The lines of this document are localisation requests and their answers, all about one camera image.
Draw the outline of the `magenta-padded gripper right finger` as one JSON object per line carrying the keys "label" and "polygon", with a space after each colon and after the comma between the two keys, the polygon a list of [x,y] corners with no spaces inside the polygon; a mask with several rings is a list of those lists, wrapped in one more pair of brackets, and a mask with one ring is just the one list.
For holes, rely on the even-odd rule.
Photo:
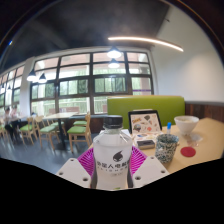
{"label": "magenta-padded gripper right finger", "polygon": [[169,172],[155,156],[146,156],[132,147],[129,161],[128,187],[140,188],[167,176]]}

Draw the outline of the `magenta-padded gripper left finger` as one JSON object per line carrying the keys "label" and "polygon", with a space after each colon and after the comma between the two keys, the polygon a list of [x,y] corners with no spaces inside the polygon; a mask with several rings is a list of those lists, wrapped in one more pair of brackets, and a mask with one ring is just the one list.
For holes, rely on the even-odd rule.
{"label": "magenta-padded gripper left finger", "polygon": [[81,187],[90,188],[94,169],[93,149],[90,148],[78,158],[68,159],[56,175]]}

